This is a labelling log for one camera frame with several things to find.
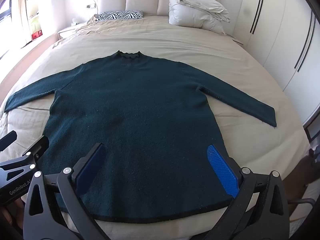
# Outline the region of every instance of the beige bed sheet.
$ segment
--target beige bed sheet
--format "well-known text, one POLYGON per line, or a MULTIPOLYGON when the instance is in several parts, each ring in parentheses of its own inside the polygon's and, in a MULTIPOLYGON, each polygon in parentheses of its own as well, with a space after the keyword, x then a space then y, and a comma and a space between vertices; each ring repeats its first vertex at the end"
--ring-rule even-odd
MULTIPOLYGON (((264 174, 277 170, 284 178, 308 150, 307 137, 289 99, 245 50, 227 36, 169 25, 167 17, 146 17, 88 23, 37 59, 1 105, 0 136, 15 130, 18 139, 0 154, 0 161, 18 157, 41 136, 53 101, 53 95, 49 95, 4 113, 8 96, 40 78, 118 50, 129 53, 139 50, 148 56, 184 62, 272 106, 276 111, 276 128, 207 97, 227 151, 240 167, 264 174)), ((224 210, 152 224, 99 221, 99 225, 111 239, 169 240, 210 230, 224 210)), ((68 215, 64 216, 68 225, 75 229, 68 215)))

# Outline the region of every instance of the wardrobe door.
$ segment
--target wardrobe door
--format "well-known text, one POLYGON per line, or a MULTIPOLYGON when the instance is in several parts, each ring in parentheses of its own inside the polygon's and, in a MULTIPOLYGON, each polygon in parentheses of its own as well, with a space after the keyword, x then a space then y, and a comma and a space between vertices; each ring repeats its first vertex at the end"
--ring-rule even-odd
POLYGON ((291 99, 303 124, 320 105, 320 25, 315 21, 314 32, 303 64, 293 75, 284 93, 291 99))
POLYGON ((284 88, 299 68, 311 21, 311 8, 306 0, 287 0, 276 41, 264 68, 284 88))
POLYGON ((242 0, 233 36, 239 39, 245 48, 251 36, 254 20, 257 18, 258 5, 261 0, 242 0))
POLYGON ((286 0, 262 0, 261 3, 246 50, 264 65, 280 29, 286 0))

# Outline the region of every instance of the zebra print pillow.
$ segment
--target zebra print pillow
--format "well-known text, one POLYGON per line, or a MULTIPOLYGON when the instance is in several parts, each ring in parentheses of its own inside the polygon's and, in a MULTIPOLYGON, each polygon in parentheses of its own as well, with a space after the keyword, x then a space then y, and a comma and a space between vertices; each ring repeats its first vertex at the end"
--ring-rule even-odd
POLYGON ((97 22, 111 19, 142 19, 143 11, 104 12, 98 16, 97 22))

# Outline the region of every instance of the nightstand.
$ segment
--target nightstand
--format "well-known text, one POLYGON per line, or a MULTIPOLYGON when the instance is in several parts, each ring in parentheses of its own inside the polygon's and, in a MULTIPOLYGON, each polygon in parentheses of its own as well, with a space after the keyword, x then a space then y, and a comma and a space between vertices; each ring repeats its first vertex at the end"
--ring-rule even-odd
POLYGON ((75 26, 70 26, 70 27, 64 28, 61 31, 58 31, 60 39, 69 37, 76 29, 79 29, 80 27, 84 26, 85 24, 86 24, 86 22, 85 23, 79 23, 79 24, 77 24, 75 26))
POLYGON ((229 34, 226 34, 226 36, 230 37, 236 44, 238 44, 240 47, 243 48, 243 43, 241 41, 239 41, 237 38, 235 38, 234 36, 231 36, 229 34))

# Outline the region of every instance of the sweater sleeve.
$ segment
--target sweater sleeve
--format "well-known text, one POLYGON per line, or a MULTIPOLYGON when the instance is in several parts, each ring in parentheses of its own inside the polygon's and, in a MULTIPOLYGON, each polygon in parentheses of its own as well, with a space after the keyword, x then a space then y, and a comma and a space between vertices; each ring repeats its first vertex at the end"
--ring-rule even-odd
POLYGON ((15 92, 8 98, 4 111, 11 111, 18 106, 22 106, 28 102, 52 94, 58 89, 64 88, 81 71, 82 68, 79 67, 47 76, 15 92))
POLYGON ((199 84, 199 90, 219 101, 276 127, 274 108, 204 71, 183 64, 183 72, 199 84))

